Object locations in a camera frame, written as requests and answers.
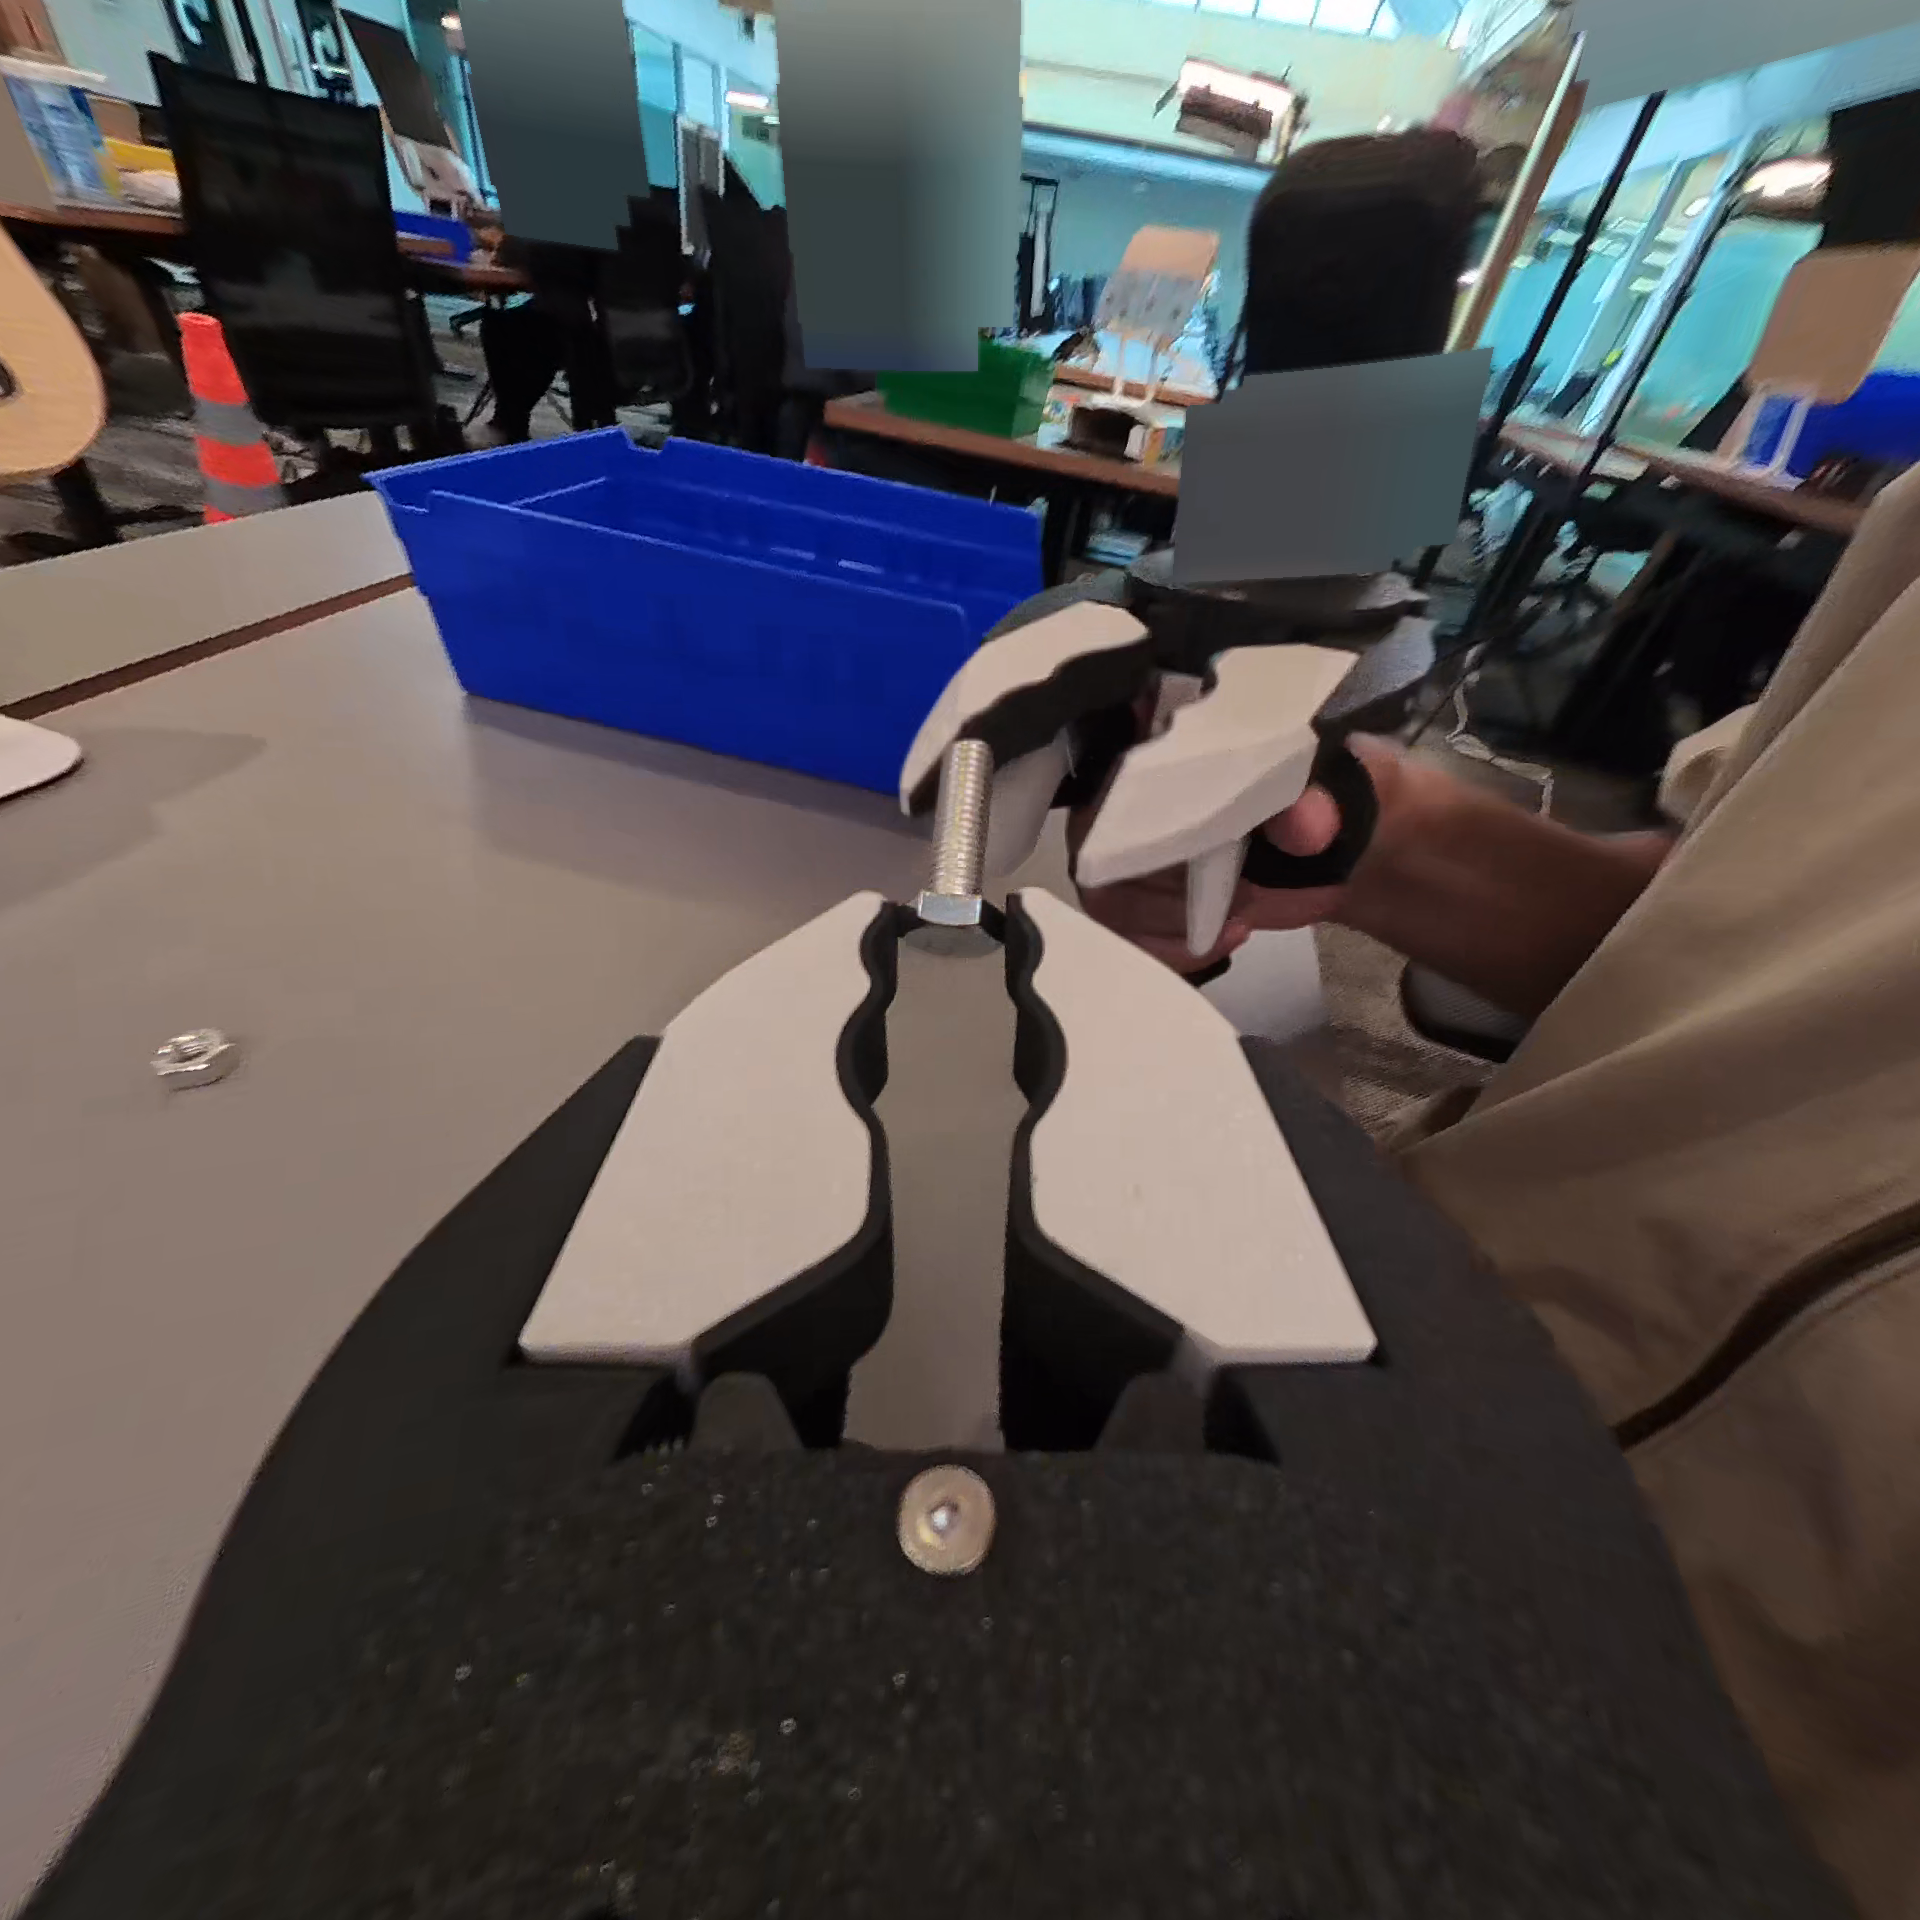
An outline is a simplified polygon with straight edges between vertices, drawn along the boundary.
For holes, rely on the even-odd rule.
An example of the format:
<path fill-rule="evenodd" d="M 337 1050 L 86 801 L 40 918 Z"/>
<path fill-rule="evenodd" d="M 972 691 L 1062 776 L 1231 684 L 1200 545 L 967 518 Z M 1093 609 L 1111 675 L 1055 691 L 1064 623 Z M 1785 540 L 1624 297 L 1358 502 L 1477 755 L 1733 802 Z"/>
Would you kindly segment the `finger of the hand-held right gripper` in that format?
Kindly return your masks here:
<path fill-rule="evenodd" d="M 1078 894 L 1179 874 L 1184 950 L 1205 961 L 1219 956 L 1240 889 L 1347 882 L 1367 851 L 1367 771 L 1319 715 L 1355 667 L 1355 655 L 1326 644 L 1219 655 L 1163 732 L 1118 760 L 1073 858 Z M 1332 798 L 1336 832 L 1319 854 L 1294 856 L 1267 825 L 1309 786 Z"/>
<path fill-rule="evenodd" d="M 1148 627 L 1118 606 L 1062 606 L 984 640 L 944 687 L 900 768 L 904 815 L 935 810 L 949 748 L 992 752 L 983 879 L 1006 881 L 1035 854 L 1053 810 L 1068 808 L 1089 739 L 1108 715 L 1134 718 L 1155 675 Z"/>

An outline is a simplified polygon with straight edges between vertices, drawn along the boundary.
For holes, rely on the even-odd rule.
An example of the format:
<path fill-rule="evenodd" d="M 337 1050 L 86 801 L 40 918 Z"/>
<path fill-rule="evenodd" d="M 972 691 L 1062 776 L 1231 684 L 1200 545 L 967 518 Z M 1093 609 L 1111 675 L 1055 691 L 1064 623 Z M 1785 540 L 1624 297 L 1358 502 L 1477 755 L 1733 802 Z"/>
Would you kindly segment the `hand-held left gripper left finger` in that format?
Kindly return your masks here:
<path fill-rule="evenodd" d="M 893 1302 L 876 1102 L 895 905 L 853 894 L 662 1031 L 519 1332 L 531 1364 L 761 1377 L 839 1416 Z"/>

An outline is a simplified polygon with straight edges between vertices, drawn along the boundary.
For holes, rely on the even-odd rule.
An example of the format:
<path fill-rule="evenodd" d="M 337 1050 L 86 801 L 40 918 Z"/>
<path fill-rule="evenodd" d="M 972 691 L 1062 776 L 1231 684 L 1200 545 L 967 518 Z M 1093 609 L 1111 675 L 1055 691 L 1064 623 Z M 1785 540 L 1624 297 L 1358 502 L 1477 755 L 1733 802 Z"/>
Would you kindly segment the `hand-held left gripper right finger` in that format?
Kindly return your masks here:
<path fill-rule="evenodd" d="M 1139 1379 L 1375 1359 L 1375 1329 L 1240 1035 L 1068 900 L 1003 913 L 1015 1131 L 1006 1416 L 1111 1416 Z"/>

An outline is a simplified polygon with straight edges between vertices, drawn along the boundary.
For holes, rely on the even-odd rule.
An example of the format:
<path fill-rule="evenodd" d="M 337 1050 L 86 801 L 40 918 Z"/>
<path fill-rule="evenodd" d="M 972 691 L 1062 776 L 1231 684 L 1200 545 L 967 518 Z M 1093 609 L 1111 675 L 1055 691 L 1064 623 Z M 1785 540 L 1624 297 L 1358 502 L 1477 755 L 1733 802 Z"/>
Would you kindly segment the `steel hex bolt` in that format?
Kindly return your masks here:
<path fill-rule="evenodd" d="M 1000 939 L 1000 910 L 984 892 L 992 780 L 987 744 L 950 744 L 933 810 L 927 879 L 913 900 L 917 923 L 907 932 L 926 954 L 973 956 Z"/>

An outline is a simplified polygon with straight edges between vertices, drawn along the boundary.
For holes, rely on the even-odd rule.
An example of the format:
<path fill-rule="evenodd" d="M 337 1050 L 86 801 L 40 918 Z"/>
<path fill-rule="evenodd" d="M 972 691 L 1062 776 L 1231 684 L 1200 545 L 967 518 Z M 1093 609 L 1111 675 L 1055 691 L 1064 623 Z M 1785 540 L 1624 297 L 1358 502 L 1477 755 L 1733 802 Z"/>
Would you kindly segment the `person's right hand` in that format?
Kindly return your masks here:
<path fill-rule="evenodd" d="M 1219 970 L 1257 932 L 1332 923 L 1385 939 L 1429 939 L 1469 894 L 1475 862 L 1484 858 L 1475 842 L 1497 808 L 1486 808 L 1465 785 L 1387 736 L 1350 736 L 1349 750 L 1377 808 L 1374 839 L 1349 881 L 1267 889 L 1239 879 L 1221 930 L 1205 950 L 1188 944 L 1184 866 L 1105 887 L 1093 887 L 1077 874 L 1078 905 L 1094 923 L 1181 977 Z"/>

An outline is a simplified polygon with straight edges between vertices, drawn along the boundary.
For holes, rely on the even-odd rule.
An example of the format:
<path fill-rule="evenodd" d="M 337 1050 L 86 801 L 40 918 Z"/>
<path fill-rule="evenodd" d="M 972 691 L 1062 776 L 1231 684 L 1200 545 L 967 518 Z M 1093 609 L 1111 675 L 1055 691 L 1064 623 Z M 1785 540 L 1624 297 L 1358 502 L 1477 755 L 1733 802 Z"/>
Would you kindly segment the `green crate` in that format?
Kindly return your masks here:
<path fill-rule="evenodd" d="M 877 393 L 891 416 L 1022 442 L 1043 427 L 1053 368 L 1048 350 L 983 335 L 972 370 L 884 370 Z"/>

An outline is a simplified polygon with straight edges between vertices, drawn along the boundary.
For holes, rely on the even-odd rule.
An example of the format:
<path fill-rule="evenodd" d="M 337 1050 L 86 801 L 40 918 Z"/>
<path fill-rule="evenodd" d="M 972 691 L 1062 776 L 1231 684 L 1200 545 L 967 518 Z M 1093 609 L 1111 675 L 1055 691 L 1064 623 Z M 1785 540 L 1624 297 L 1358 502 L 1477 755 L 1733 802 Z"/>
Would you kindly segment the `blue plastic bin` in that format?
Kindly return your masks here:
<path fill-rule="evenodd" d="M 470 699 L 880 795 L 1043 590 L 1028 511 L 619 427 L 372 490 Z"/>

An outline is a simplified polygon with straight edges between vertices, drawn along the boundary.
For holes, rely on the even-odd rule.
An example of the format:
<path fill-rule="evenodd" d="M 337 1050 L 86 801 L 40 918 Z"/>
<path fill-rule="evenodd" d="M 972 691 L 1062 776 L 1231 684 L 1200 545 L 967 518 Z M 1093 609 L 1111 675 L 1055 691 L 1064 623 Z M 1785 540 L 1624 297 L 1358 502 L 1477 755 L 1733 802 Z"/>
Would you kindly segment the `orange traffic cone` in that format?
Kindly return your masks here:
<path fill-rule="evenodd" d="M 281 466 L 228 350 L 203 312 L 177 319 L 182 378 L 195 404 L 195 451 L 205 523 L 228 523 L 286 506 Z"/>

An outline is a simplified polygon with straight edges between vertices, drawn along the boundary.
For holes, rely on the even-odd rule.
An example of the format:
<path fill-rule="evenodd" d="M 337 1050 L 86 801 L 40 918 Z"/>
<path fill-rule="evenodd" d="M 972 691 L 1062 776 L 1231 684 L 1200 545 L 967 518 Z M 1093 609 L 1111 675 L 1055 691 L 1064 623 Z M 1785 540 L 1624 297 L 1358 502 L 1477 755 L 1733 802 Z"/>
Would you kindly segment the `black mesh office chair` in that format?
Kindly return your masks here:
<path fill-rule="evenodd" d="M 190 264 L 255 419 L 465 451 L 399 252 L 377 112 L 151 56 Z"/>

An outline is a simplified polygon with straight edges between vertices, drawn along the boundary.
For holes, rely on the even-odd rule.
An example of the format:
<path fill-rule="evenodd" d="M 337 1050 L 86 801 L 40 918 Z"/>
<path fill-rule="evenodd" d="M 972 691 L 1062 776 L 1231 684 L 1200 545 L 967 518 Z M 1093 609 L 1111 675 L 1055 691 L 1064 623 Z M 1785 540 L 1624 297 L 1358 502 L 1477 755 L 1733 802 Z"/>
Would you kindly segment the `instruction board on white stand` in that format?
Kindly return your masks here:
<path fill-rule="evenodd" d="M 105 384 L 83 330 L 3 234 L 3 484 L 31 482 L 80 460 L 105 426 Z M 3 718 L 3 801 L 72 776 L 80 745 Z"/>

